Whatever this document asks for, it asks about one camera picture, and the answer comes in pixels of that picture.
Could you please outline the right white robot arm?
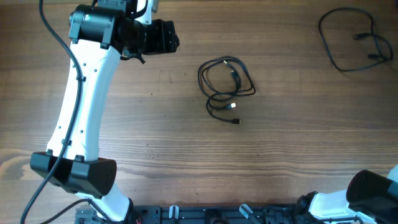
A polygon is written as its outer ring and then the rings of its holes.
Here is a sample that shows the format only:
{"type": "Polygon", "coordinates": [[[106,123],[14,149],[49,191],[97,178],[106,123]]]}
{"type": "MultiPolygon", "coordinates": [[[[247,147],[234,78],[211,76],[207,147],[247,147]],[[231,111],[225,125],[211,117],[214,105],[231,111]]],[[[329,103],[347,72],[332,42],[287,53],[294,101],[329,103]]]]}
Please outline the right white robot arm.
{"type": "Polygon", "coordinates": [[[358,172],[346,190],[311,192],[297,200],[297,223],[397,223],[397,167],[381,176],[358,172]]]}

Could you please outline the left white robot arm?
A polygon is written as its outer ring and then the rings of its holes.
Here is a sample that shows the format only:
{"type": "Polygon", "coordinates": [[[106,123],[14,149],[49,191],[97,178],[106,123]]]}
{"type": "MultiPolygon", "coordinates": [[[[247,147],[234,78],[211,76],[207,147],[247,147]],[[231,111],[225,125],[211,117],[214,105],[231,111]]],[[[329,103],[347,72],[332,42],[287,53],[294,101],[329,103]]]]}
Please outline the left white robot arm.
{"type": "Polygon", "coordinates": [[[62,109],[46,150],[30,158],[30,168],[45,184],[88,202],[106,223],[142,221],[115,183],[116,162],[99,156],[99,133],[119,63],[177,50],[173,22],[152,18],[158,6],[157,1],[93,1],[71,13],[62,109]]]}

